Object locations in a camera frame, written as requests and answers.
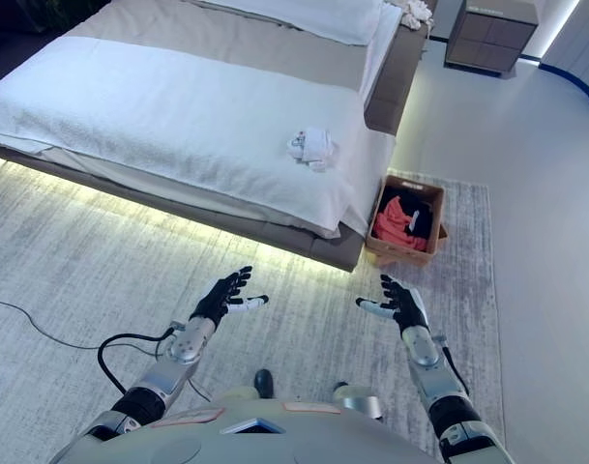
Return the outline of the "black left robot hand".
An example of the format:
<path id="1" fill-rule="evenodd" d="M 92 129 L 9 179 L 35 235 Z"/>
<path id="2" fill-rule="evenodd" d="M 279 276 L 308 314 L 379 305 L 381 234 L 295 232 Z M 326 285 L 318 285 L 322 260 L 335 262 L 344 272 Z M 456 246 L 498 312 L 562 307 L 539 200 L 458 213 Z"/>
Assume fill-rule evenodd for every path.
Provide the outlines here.
<path id="1" fill-rule="evenodd" d="M 217 328 L 222 318 L 229 312 L 247 311 L 259 308 L 269 302 L 267 295 L 243 298 L 241 289 L 251 278 L 252 266 L 245 266 L 238 271 L 220 278 L 199 300 L 189 321 L 202 318 L 208 319 Z"/>

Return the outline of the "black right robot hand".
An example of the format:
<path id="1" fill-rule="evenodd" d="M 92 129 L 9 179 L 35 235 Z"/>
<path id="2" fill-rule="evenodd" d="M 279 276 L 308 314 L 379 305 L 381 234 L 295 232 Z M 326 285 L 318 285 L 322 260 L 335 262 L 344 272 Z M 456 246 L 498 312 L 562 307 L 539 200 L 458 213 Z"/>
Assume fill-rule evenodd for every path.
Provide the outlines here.
<path id="1" fill-rule="evenodd" d="M 382 274 L 380 285 L 385 302 L 376 302 L 362 297 L 355 300 L 358 308 L 385 319 L 395 321 L 401 333 L 413 327 L 428 329 L 427 312 L 419 291 L 408 287 L 391 275 Z"/>

